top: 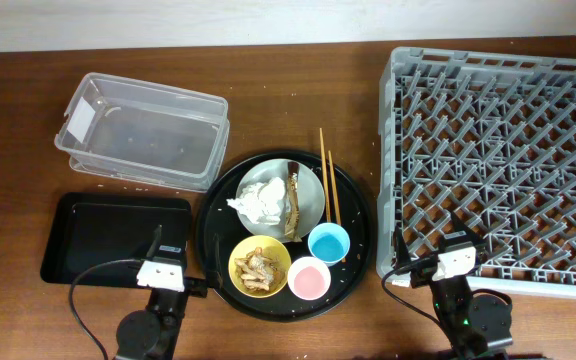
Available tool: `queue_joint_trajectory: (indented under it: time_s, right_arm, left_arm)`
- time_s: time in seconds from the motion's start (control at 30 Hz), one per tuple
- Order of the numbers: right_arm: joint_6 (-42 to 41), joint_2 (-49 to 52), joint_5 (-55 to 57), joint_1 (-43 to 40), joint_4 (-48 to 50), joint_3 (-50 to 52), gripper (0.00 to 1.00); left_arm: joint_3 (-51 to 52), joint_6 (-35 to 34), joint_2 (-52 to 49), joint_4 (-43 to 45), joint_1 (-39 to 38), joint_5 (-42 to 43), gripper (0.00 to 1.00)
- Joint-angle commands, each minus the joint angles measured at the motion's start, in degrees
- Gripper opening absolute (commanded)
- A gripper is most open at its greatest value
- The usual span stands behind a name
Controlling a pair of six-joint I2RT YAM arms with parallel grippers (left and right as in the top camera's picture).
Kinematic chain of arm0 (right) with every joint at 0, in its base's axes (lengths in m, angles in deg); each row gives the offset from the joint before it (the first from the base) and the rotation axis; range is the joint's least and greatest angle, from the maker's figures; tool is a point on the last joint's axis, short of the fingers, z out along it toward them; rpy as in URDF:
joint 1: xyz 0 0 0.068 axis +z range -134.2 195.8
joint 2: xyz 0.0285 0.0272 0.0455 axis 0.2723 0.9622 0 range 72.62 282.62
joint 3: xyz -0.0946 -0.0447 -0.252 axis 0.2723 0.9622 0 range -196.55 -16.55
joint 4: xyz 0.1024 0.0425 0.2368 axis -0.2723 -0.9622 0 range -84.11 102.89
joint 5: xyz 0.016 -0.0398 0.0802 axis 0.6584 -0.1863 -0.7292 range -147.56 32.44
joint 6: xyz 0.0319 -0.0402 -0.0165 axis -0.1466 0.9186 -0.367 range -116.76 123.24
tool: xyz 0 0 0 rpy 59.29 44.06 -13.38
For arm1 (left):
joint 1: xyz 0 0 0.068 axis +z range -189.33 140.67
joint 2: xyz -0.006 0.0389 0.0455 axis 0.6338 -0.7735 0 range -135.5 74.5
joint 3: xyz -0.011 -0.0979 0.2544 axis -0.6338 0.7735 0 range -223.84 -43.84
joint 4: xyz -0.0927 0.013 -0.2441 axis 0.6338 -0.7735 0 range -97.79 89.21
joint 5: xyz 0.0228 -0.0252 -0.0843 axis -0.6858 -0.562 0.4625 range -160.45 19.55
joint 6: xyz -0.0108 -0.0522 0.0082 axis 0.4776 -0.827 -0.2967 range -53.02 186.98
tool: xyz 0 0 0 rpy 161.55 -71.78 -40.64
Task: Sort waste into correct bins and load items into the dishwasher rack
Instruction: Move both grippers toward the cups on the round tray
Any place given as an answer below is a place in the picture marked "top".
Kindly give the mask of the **white tissue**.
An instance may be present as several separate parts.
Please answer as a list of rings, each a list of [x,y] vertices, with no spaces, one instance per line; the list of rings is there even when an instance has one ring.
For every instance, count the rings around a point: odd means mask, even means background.
[[[277,225],[284,214],[285,196],[285,182],[274,177],[244,187],[239,197],[227,200],[227,205],[252,224]]]

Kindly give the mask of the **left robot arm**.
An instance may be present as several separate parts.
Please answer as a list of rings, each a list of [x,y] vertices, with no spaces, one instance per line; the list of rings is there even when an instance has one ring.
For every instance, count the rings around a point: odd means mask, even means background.
[[[223,285],[222,276],[215,271],[203,279],[185,275],[185,249],[164,243],[162,230],[162,226],[155,228],[136,274],[136,284],[150,290],[148,303],[126,315],[117,327],[118,360],[171,359],[188,299],[205,298],[210,288]]]

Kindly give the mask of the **brown snack wrapper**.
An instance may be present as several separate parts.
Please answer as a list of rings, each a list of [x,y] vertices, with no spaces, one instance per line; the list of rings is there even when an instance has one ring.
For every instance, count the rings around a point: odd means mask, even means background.
[[[295,161],[290,161],[287,164],[288,177],[286,180],[286,194],[288,201],[288,210],[286,213],[286,221],[284,227],[284,236],[290,242],[301,242],[301,236],[298,233],[299,225],[299,204],[298,204],[298,175],[299,164]]]

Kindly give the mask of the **blue cup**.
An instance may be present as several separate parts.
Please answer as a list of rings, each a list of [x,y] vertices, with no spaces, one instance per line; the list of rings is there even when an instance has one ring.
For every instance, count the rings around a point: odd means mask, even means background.
[[[350,249],[347,231],[335,223],[321,223],[313,228],[307,240],[312,256],[331,267],[342,261]]]

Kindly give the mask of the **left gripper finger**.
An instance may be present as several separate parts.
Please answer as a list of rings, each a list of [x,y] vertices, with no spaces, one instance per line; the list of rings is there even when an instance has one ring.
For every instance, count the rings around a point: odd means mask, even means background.
[[[221,289],[223,287],[223,279],[221,275],[220,264],[220,242],[221,237],[215,233],[213,235],[212,254],[209,256],[210,271],[209,271],[209,284],[213,289]]]
[[[152,244],[146,254],[147,259],[152,259],[159,251],[162,237],[162,225],[158,225],[154,231]]]

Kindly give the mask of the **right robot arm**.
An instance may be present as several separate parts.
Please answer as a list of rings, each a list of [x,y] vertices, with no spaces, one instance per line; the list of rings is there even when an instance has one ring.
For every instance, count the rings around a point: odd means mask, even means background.
[[[413,288],[427,286],[432,293],[433,316],[398,296],[405,307],[430,319],[444,333],[451,349],[446,359],[505,359],[505,348],[513,343],[511,335],[512,300],[490,289],[473,290],[467,276],[477,270],[485,255],[484,239],[450,214],[453,231],[443,235],[437,250],[413,260],[402,231],[394,232],[396,262],[384,275],[385,285],[393,275],[408,274]]]

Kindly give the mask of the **yellow bowl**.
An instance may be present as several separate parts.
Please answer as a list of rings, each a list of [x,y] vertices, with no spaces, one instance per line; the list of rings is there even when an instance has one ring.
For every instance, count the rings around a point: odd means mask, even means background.
[[[274,254],[277,254],[280,257],[281,263],[285,267],[285,271],[286,271],[284,286],[279,291],[277,291],[274,294],[271,294],[269,296],[263,296],[263,297],[251,296],[251,295],[245,293],[240,286],[238,286],[234,283],[233,260],[236,257],[245,256],[248,252],[254,250],[257,247],[261,247],[263,249],[268,249],[269,251],[272,251]],[[233,283],[235,288],[239,292],[241,292],[242,294],[244,294],[248,297],[252,297],[252,298],[268,298],[268,297],[276,295],[286,286],[286,284],[287,284],[287,272],[288,272],[291,264],[292,264],[291,256],[290,256],[287,248],[279,240],[276,240],[275,238],[265,236],[265,235],[255,235],[255,236],[251,236],[251,237],[248,237],[248,238],[242,240],[239,244],[237,244],[235,246],[235,248],[233,249],[233,251],[231,252],[230,257],[229,257],[228,273],[229,273],[229,277],[230,277],[231,282]]]

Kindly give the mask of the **pink cup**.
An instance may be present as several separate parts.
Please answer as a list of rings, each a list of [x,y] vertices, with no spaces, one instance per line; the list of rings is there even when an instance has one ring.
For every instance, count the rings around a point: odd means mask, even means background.
[[[316,257],[301,257],[288,271],[288,286],[298,298],[313,301],[321,298],[331,285],[329,267]]]

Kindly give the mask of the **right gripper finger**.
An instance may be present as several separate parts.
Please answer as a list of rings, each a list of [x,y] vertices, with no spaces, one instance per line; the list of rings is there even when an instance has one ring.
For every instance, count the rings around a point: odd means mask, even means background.
[[[451,244],[471,243],[473,246],[484,246],[484,239],[468,227],[454,212],[450,212],[453,232],[448,234]]]
[[[403,234],[400,228],[395,229],[394,241],[395,241],[394,270],[409,270],[412,260],[410,258],[408,248],[404,241]]]

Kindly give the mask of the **food scraps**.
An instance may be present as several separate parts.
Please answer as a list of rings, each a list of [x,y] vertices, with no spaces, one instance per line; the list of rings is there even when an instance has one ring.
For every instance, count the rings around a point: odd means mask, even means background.
[[[257,247],[243,257],[236,257],[234,283],[251,296],[269,296],[284,286],[285,267],[280,257],[268,249]]]

